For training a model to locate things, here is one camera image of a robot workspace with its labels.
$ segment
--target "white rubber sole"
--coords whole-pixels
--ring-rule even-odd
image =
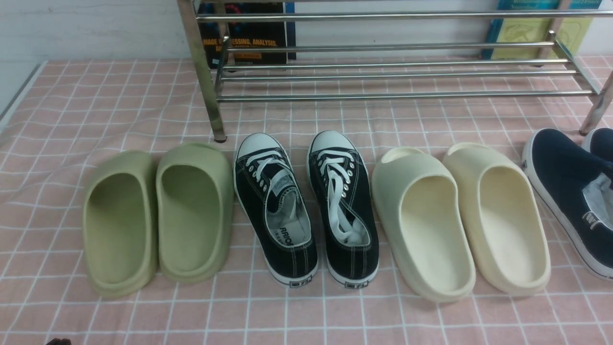
[[[592,256],[592,254],[590,254],[590,252],[583,244],[583,241],[581,241],[581,237],[577,233],[577,230],[575,230],[575,228],[573,227],[573,224],[568,220],[568,218],[566,218],[564,213],[562,213],[558,205],[555,203],[554,199],[545,189],[545,186],[543,186],[543,184],[541,183],[541,180],[538,178],[538,175],[536,175],[536,171],[534,170],[534,164],[532,161],[532,145],[534,144],[535,137],[536,133],[524,146],[524,151],[522,153],[522,160],[524,161],[522,167],[524,169],[524,173],[526,174],[526,176],[528,176],[530,182],[532,183],[532,186],[536,190],[536,194],[538,194],[541,199],[543,199],[547,207],[549,207],[555,218],[564,228],[564,231],[566,232],[566,234],[571,240],[571,243],[573,244],[575,252],[581,258],[584,265],[588,268],[588,271],[590,271],[590,273],[600,279],[604,279],[607,281],[613,280],[613,269],[604,266],[603,264],[598,262],[596,258]]]
[[[594,128],[589,133],[587,133],[585,139],[583,140],[583,143],[581,144],[581,147],[587,152],[591,152],[590,147],[592,146],[592,137],[594,137],[594,132],[596,132],[597,130],[598,128]]]
[[[313,149],[313,142],[314,142],[314,139],[313,141],[311,141],[311,145],[309,145],[308,151],[306,152],[306,178],[308,179],[308,185],[311,187],[311,192],[313,192],[313,196],[315,196],[315,189],[313,188],[313,184],[311,184],[311,173],[308,168],[308,157],[311,154],[311,150]],[[360,156],[360,159],[364,161],[364,158],[362,158],[362,155],[355,147],[354,147],[354,150],[356,150],[357,155]],[[368,169],[365,169],[365,170],[366,170],[366,177],[368,178]],[[375,268],[374,272],[372,272],[369,276],[365,277],[364,279],[348,279],[338,274],[332,268],[332,266],[330,265],[330,260],[328,259],[327,252],[326,252],[326,263],[328,266],[328,270],[330,271],[330,275],[334,278],[334,280],[336,280],[339,284],[342,284],[343,286],[345,286],[347,289],[361,289],[363,287],[368,286],[368,283],[370,283],[375,278],[377,271],[379,271],[379,261],[377,261],[377,267]]]
[[[279,147],[281,147],[283,149],[283,152],[285,153],[285,156],[287,156],[287,152],[285,151],[285,148],[281,145],[281,143],[279,143],[275,138],[273,138],[277,144],[279,144]],[[238,158],[238,152],[240,151],[240,146],[238,147],[237,150],[237,156],[234,157],[234,166],[233,166],[233,171],[232,171],[232,176],[234,178],[234,192],[236,193],[236,196],[238,198],[238,203],[240,204],[240,208],[243,209],[243,212],[247,215],[247,211],[245,210],[245,205],[243,205],[243,201],[240,199],[240,195],[238,194],[238,189],[236,188],[236,161]],[[266,258],[266,254],[264,254],[264,261],[266,262],[266,266],[268,266],[268,270],[270,271],[270,274],[272,274],[273,278],[275,278],[275,280],[277,282],[279,282],[280,284],[285,285],[286,287],[289,288],[297,288],[297,287],[301,287],[304,285],[307,285],[309,282],[311,282],[313,280],[313,277],[315,276],[315,273],[317,273],[317,270],[319,268],[319,259],[317,261],[317,263],[315,263],[315,267],[305,276],[302,277],[298,277],[298,278],[290,278],[290,277],[286,277],[283,276],[282,274],[280,274],[279,272],[275,271],[272,266],[270,266],[270,263],[268,262],[268,259]]]

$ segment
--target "black sneaker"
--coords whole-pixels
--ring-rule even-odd
[[[379,268],[379,239],[364,161],[349,139],[335,131],[317,134],[306,157],[330,274],[347,288],[365,287]]]
[[[532,136],[523,159],[532,186],[587,268],[602,279],[613,279],[613,163],[552,129]]]
[[[581,147],[606,161],[613,162],[613,130],[610,128],[591,130],[585,136]]]
[[[245,138],[234,164],[234,189],[273,277],[289,287],[309,283],[318,267],[311,222],[277,140],[264,133]]]

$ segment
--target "shoe logo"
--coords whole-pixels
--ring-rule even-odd
[[[345,287],[347,289],[361,289],[363,287],[368,286],[368,282],[363,282],[363,283],[359,283],[359,284],[353,284],[353,283],[345,283]]]
[[[292,238],[289,237],[289,233],[286,228],[281,228],[281,236],[283,236],[283,242],[285,242],[286,246],[293,246]]]
[[[590,230],[594,230],[595,226],[597,226],[598,224],[602,224],[602,221],[598,219],[594,212],[588,212],[584,214],[581,218],[583,218],[590,225]]]
[[[313,279],[313,276],[308,276],[308,278],[299,281],[299,282],[290,282],[289,283],[289,287],[301,287],[303,285],[307,285],[311,280]]]

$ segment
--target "cream slide sandal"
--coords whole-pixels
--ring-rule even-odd
[[[160,161],[156,190],[162,272],[179,282],[217,273],[226,261],[234,210],[226,157],[206,144],[174,148]]]
[[[406,283],[434,302],[457,301],[474,286],[475,268],[451,173],[410,147],[375,166],[373,199]]]
[[[513,295],[542,290],[551,272],[536,201],[524,172],[502,153],[463,143],[443,158],[460,191],[460,212],[479,271]]]
[[[155,164],[126,151],[99,165],[85,187],[83,251],[94,291],[115,298],[158,270]]]

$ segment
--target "shoe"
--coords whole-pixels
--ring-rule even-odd
[[[479,272],[511,296],[541,291],[551,262],[524,172],[502,153],[472,142],[453,145],[443,164],[458,185],[460,214]]]
[[[159,262],[169,279],[193,283],[226,262],[234,211],[232,167],[216,148],[190,142],[162,157],[156,176]]]
[[[379,267],[379,239],[364,161],[335,131],[317,134],[306,157],[326,234],[328,269],[347,288],[365,287]]]
[[[581,147],[606,161],[613,163],[613,130],[596,128],[586,136]]]
[[[83,251],[103,297],[135,292],[158,270],[155,171],[148,153],[126,151],[99,165],[85,187]]]
[[[289,287],[309,283],[318,267],[311,222],[277,140],[264,133],[245,138],[234,164],[234,189],[273,277]]]
[[[613,163],[545,129],[526,143],[522,167],[589,271],[613,279]]]
[[[375,166],[373,199],[406,283],[420,296],[453,302],[476,278],[451,173],[412,147],[391,149]]]

